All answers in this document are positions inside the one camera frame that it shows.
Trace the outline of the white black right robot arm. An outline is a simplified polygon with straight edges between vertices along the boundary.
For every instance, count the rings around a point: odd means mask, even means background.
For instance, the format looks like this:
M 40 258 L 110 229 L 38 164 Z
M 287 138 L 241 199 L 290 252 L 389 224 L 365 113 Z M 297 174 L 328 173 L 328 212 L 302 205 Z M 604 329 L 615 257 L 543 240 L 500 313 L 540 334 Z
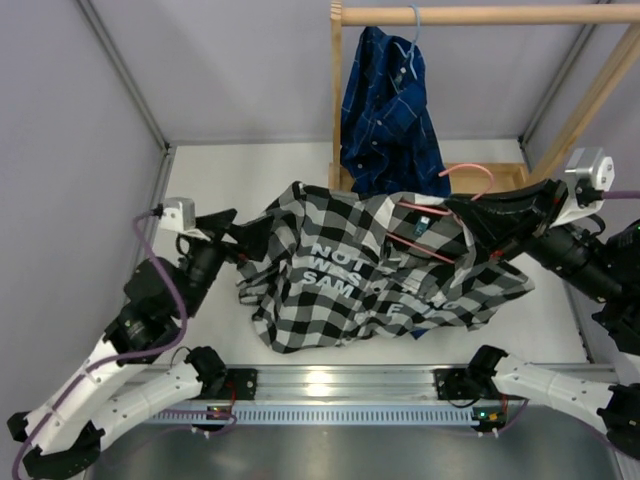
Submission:
M 478 199 L 454 194 L 445 205 L 495 259 L 525 253 L 598 305 L 593 324 L 617 351 L 639 359 L 639 224 L 602 242 L 576 225 L 595 218 L 606 200 L 636 199 L 594 182 L 545 180 Z M 476 398 L 520 398 L 573 417 L 617 451 L 639 457 L 639 386 L 576 378 L 528 363 L 499 347 L 481 346 L 456 380 Z

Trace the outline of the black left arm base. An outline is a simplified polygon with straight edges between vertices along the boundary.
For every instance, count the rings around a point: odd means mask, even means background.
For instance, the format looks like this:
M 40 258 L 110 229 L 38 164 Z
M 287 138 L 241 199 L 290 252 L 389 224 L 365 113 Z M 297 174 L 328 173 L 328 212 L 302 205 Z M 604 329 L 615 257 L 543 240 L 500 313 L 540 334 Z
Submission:
M 206 385 L 197 400 L 213 401 L 207 410 L 213 418 L 230 415 L 237 401 L 253 401 L 258 387 L 258 370 L 230 368 L 226 373 Z

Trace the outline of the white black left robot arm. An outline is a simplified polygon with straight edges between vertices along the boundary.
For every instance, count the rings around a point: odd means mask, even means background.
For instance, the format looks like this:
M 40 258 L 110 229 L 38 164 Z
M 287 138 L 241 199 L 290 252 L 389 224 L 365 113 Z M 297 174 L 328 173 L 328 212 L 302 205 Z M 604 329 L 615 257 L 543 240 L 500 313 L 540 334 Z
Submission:
M 127 298 L 92 352 L 40 407 L 7 421 L 20 444 L 13 478 L 70 479 L 117 439 L 185 400 L 223 393 L 228 370 L 210 346 L 135 390 L 121 388 L 179 346 L 224 263 L 264 258 L 273 220 L 237 225 L 236 210 L 196 216 L 188 199 L 170 199 L 137 215 L 132 228 L 146 252 L 125 284 Z

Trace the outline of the black white checkered shirt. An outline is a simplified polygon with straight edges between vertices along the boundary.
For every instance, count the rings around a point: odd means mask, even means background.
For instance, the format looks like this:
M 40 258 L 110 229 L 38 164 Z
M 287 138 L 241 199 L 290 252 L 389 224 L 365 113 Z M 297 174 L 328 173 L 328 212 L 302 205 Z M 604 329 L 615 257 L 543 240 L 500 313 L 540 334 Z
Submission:
M 268 251 L 239 270 L 238 297 L 273 351 L 476 330 L 534 287 L 492 259 L 441 198 L 358 195 L 301 182 L 265 210 Z

